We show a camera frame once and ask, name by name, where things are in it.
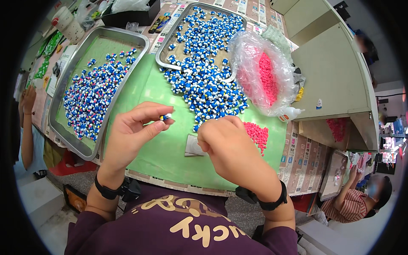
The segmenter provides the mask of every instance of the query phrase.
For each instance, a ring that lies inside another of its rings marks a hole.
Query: wrist strap
[[[288,200],[286,198],[287,192],[286,192],[286,186],[283,183],[283,181],[280,181],[281,185],[282,185],[282,192],[281,195],[279,197],[279,199],[276,202],[269,202],[269,203],[265,203],[262,202],[261,200],[258,200],[259,205],[261,206],[261,208],[265,211],[273,211],[275,210],[278,206],[280,206],[282,203],[287,204]]]
[[[255,193],[241,186],[238,186],[235,189],[235,194],[250,204],[256,204],[256,202],[259,202],[259,205],[265,211],[273,211],[282,203],[285,203],[285,204],[288,203],[288,200],[286,198],[287,196],[286,185],[282,181],[280,182],[282,185],[282,192],[281,192],[279,199],[276,202],[269,202],[269,203],[262,202],[258,199]]]
[[[101,193],[101,195],[109,200],[114,200],[116,198],[116,196],[120,195],[123,186],[126,183],[126,178],[123,179],[122,184],[120,185],[119,188],[117,188],[116,190],[110,189],[108,187],[102,186],[99,184],[98,182],[98,174],[95,175],[95,186],[96,188],[99,190],[99,192]]]

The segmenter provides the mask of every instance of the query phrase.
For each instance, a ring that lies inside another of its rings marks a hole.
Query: black wristband
[[[283,181],[280,181],[281,185],[282,185],[282,192],[281,195],[279,197],[279,199],[276,202],[269,202],[269,203],[265,203],[262,202],[261,200],[258,199],[259,205],[261,206],[262,210],[265,211],[273,211],[275,210],[278,206],[280,206],[282,203],[287,204],[288,200],[286,198],[286,186],[283,183]]]
[[[95,176],[95,186],[96,188],[99,190],[99,192],[101,193],[101,195],[109,200],[114,200],[116,198],[116,196],[118,196],[121,191],[122,188],[124,186],[124,184],[126,183],[126,179],[123,179],[123,183],[120,185],[119,188],[117,188],[116,190],[110,189],[108,187],[102,186],[99,184],[98,182],[98,174]]]

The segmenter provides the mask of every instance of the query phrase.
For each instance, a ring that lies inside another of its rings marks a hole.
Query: white label sticker
[[[319,110],[321,108],[322,108],[322,100],[319,98],[319,100],[317,101],[316,110]]]

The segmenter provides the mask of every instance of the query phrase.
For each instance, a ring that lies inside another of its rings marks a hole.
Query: green cloth
[[[172,105],[175,109],[172,116],[175,123],[167,131],[161,132],[144,145],[128,169],[181,184],[234,191],[237,186],[214,171],[208,156],[184,156],[187,135],[194,134],[192,130],[195,124],[194,113],[189,110],[183,97],[174,95],[170,87],[171,85],[159,71],[155,55],[144,55],[131,73],[112,109],[105,147],[109,141],[111,125],[116,114],[127,112],[144,101]],[[278,118],[263,116],[252,103],[248,102],[248,104],[250,107],[245,109],[244,114],[239,114],[239,117],[243,121],[269,128],[264,159],[277,171],[285,144],[286,124]]]

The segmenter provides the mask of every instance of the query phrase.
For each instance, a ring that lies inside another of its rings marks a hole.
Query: purple t-shirt
[[[272,228],[254,241],[226,217],[223,197],[141,186],[115,221],[81,212],[65,254],[297,254],[293,229]]]

